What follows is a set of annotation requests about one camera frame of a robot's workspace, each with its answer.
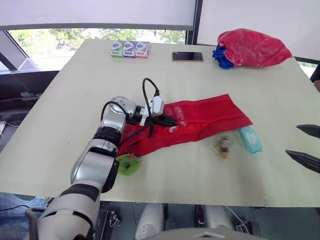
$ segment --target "floor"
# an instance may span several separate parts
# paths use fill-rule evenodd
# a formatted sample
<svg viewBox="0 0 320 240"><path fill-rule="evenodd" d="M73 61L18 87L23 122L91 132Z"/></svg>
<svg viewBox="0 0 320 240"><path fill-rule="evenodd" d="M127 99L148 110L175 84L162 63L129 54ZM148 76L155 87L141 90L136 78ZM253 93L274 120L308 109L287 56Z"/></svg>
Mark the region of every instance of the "floor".
<svg viewBox="0 0 320 240"><path fill-rule="evenodd" d="M16 131L7 125L0 136L0 152ZM32 196L18 195L29 200ZM132 240L146 203L109 202L108 209L120 217L120 226L112 230L110 240ZM240 218L259 224L262 238L268 240L320 240L320 214L315 208L251 208L231 207ZM194 205L169 204L165 229L194 227Z"/></svg>

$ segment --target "red cloth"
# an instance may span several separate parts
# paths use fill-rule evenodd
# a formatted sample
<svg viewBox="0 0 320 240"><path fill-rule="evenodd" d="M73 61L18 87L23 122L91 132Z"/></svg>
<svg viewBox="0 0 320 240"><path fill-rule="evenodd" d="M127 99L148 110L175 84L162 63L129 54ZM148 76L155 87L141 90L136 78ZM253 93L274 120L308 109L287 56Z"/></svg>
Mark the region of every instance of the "red cloth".
<svg viewBox="0 0 320 240"><path fill-rule="evenodd" d="M175 144L195 142L216 133L239 129L252 122L232 102L228 94L198 101L179 101L164 105L163 114L173 117L178 127L170 132L170 127L155 125L153 135L148 137L149 127L136 137L125 142L118 155L132 151L137 157L157 149ZM122 140L142 127L127 124Z"/></svg>
<svg viewBox="0 0 320 240"><path fill-rule="evenodd" d="M224 55L235 67L268 67L292 57L281 40L244 28L221 33L218 44L225 45Z"/></svg>

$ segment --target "robotic arm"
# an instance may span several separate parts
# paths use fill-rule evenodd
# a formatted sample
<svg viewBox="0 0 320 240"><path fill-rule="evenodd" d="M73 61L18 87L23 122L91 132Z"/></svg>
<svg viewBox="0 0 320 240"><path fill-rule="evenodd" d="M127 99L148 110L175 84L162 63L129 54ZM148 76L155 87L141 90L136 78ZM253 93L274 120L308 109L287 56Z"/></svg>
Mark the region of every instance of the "robotic arm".
<svg viewBox="0 0 320 240"><path fill-rule="evenodd" d="M144 107L125 97L117 96L107 102L101 114L101 123L71 171L71 186L57 196L43 212L37 224L30 227L25 240L92 240L99 214L100 194L108 192L114 185L119 163L116 161L120 141L126 123L145 123L163 113L164 102L159 90L147 100ZM165 126L175 123L162 122Z"/></svg>

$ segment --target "tissue pack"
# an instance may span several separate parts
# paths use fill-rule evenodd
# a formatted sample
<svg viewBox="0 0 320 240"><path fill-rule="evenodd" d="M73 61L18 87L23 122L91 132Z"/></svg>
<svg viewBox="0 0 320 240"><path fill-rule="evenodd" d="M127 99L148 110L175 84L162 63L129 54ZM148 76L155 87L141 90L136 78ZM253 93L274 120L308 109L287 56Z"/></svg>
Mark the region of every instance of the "tissue pack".
<svg viewBox="0 0 320 240"><path fill-rule="evenodd" d="M137 46L137 42L136 41L126 41L124 43L124 46L122 48L122 55L125 58L135 58L135 49Z"/></svg>
<svg viewBox="0 0 320 240"><path fill-rule="evenodd" d="M150 42L138 41L135 47L135 57L139 59L147 59L150 50Z"/></svg>
<svg viewBox="0 0 320 240"><path fill-rule="evenodd" d="M110 49L111 57L113 58L123 58L122 49L124 46L123 41L114 41Z"/></svg>

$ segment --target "black cable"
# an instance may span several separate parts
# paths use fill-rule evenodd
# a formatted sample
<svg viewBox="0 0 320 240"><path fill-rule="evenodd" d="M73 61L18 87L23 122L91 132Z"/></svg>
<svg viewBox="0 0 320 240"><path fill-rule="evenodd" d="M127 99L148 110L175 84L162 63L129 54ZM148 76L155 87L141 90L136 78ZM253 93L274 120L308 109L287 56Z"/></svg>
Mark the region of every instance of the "black cable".
<svg viewBox="0 0 320 240"><path fill-rule="evenodd" d="M148 102L148 98L147 98L147 94L146 94L146 88L145 88L146 81L149 81L154 86L154 88L155 88L154 97L155 96L159 96L159 89L157 88L156 84L153 81L151 81L151 79L149 79L147 77L143 79L143 81L142 81L142 92L143 92L143 96L144 96L146 107L148 108L149 117L151 118L150 105L149 105L149 102Z"/></svg>
<svg viewBox="0 0 320 240"><path fill-rule="evenodd" d="M16 209L16 208L20 208L20 207L30 208L30 207L29 207L29 206L27 206L27 205L19 205L19 206L15 206L15 207L11 207L11 208L0 209L0 212L1 212L1 211L11 210L11 209Z"/></svg>
<svg viewBox="0 0 320 240"><path fill-rule="evenodd" d="M143 130L145 130L147 127L149 127L149 125L145 125L143 128L141 128L140 130L134 132L133 134L131 134L130 136L126 137L122 142L120 142L118 149L120 149L120 147L127 141L129 141L130 139L132 139L133 137L137 136L139 133L141 133Z"/></svg>
<svg viewBox="0 0 320 240"><path fill-rule="evenodd" d="M104 119L104 113L105 113L106 107L109 104L114 104L114 105L118 106L123 111L123 113L125 114L126 120L128 121L130 119L129 113L127 113L126 110L119 103L117 103L115 101L108 101L108 102L105 103L105 105L102 108L100 121L102 121L102 119Z"/></svg>

